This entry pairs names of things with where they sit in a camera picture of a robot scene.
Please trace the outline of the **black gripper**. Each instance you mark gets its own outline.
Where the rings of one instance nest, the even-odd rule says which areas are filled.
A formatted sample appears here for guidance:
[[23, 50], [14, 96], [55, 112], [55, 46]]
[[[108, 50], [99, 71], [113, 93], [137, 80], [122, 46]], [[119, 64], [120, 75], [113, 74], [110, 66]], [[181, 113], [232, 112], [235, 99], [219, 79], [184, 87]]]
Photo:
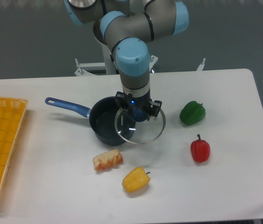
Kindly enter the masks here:
[[150, 92], [147, 92], [141, 97], [134, 97], [131, 93], [125, 94], [123, 92], [117, 91], [115, 95], [115, 101], [119, 109], [132, 110], [133, 108], [138, 108], [145, 110], [147, 113], [147, 121], [150, 117], [157, 117], [162, 106], [162, 101], [151, 100]]

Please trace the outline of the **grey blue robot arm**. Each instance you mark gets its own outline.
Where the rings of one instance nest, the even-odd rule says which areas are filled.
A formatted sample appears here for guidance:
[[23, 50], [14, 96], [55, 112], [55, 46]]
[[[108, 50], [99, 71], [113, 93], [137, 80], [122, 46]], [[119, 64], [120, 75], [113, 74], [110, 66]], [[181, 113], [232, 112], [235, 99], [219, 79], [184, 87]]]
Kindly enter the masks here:
[[99, 23], [103, 43], [109, 48], [120, 75], [123, 98], [119, 106], [136, 121], [156, 117], [161, 102], [150, 97], [150, 54], [147, 42], [185, 31], [186, 5], [177, 0], [144, 0], [144, 11], [131, 15], [128, 0], [66, 0], [72, 20]]

